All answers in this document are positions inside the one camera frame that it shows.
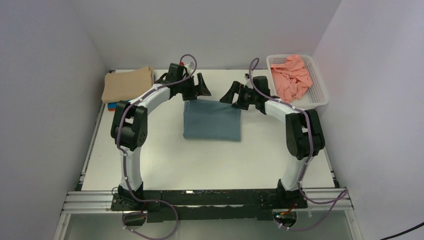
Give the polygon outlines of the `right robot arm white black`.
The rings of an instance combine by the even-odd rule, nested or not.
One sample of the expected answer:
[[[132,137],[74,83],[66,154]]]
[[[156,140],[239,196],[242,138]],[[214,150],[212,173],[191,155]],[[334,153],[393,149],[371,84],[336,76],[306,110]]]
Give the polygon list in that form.
[[[301,187],[308,165],[325,147],[318,113],[315,109],[303,110],[272,96],[266,76],[252,77],[247,73],[245,78],[246,84],[234,81],[219,102],[240,110],[254,106],[262,114],[285,124],[286,147],[294,159],[288,163],[277,188],[284,199],[303,196]]]

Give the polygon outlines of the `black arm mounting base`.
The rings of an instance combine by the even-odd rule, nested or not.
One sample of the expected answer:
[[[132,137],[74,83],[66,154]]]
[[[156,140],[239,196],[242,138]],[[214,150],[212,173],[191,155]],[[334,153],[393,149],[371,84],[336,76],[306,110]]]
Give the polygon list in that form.
[[[256,219],[271,221],[280,211],[306,209],[299,193],[279,188],[214,190],[144,190],[147,203],[113,194],[114,212],[144,212],[148,223],[189,220]]]

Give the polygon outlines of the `teal blue t shirt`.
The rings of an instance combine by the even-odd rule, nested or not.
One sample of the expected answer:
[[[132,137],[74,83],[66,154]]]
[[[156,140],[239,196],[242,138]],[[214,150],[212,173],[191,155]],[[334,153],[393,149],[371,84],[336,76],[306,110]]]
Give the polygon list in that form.
[[[184,103],[183,137],[187,140],[240,142],[241,110],[213,100]]]

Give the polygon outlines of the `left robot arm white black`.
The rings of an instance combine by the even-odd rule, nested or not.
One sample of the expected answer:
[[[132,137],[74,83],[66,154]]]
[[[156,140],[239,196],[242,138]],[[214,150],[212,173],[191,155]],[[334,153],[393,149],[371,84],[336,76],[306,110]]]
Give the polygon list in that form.
[[[184,101],[211,96],[201,73],[196,70],[194,62],[171,63],[168,71],[145,93],[128,102],[117,103],[110,135],[120,151],[119,197],[137,202],[144,200],[140,165],[142,146],[148,136],[149,114],[176,95],[181,95]]]

